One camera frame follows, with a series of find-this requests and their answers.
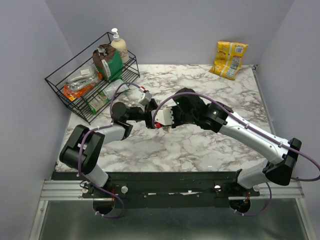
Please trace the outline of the metal red key organizer plate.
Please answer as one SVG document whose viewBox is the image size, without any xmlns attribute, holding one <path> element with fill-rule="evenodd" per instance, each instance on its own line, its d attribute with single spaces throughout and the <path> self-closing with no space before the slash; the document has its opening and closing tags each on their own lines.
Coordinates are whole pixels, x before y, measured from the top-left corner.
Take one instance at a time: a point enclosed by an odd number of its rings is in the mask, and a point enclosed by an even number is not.
<svg viewBox="0 0 320 240">
<path fill-rule="evenodd" d="M 166 133 L 170 133 L 171 131 L 171 127 L 170 126 L 163 126 L 162 129 L 166 132 Z"/>
</svg>

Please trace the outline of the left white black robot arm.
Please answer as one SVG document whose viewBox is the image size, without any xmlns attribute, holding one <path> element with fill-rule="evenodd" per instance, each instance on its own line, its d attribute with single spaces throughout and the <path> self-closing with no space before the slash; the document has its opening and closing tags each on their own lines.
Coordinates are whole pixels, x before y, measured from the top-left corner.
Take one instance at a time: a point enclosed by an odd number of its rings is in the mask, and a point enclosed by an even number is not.
<svg viewBox="0 0 320 240">
<path fill-rule="evenodd" d="M 107 197 L 111 191 L 111 185 L 107 182 L 109 176 L 98 165 L 102 146 L 128 138 L 133 125 L 127 121 L 144 121 L 150 127 L 152 111 L 157 107 L 153 98 L 146 105 L 138 107 L 129 107 L 122 102 L 114 103 L 111 108 L 113 124 L 96 130 L 77 125 L 63 146 L 59 161 L 72 169 L 80 169 L 80 174 L 94 184 L 93 191 L 101 198 Z"/>
</svg>

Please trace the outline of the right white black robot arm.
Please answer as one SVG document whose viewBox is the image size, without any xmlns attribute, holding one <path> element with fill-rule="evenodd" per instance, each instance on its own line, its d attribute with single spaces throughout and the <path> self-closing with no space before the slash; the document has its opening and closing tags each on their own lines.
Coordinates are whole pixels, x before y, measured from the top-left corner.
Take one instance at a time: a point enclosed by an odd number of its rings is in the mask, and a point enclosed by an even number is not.
<svg viewBox="0 0 320 240">
<path fill-rule="evenodd" d="M 197 125 L 203 130 L 231 137 L 260 153 L 265 161 L 236 172 L 230 191 L 241 196 L 255 185 L 272 182 L 289 185 L 302 142 L 273 135 L 242 119 L 221 102 L 204 103 L 190 88 L 179 90 L 173 97 L 173 117 L 177 126 Z"/>
</svg>

